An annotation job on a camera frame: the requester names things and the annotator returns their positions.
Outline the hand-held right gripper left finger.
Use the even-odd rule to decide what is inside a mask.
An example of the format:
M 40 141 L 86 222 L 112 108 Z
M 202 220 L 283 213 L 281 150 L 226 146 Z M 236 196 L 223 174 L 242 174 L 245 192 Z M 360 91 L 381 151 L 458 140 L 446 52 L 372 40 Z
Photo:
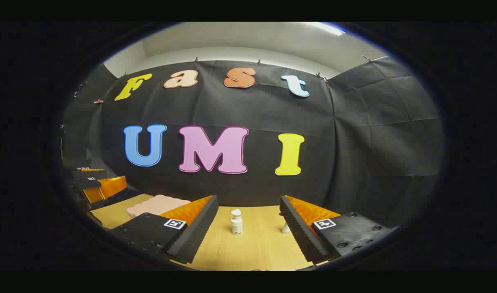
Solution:
M 159 215 L 144 212 L 110 233 L 148 256 L 191 263 L 217 211 L 210 195 Z

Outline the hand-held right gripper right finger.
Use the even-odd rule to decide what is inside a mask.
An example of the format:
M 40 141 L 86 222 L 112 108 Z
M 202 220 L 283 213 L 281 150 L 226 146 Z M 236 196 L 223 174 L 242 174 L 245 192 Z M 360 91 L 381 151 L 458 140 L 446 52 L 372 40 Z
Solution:
M 394 231 L 356 212 L 338 214 L 283 195 L 280 215 L 308 262 L 314 265 L 352 254 Z

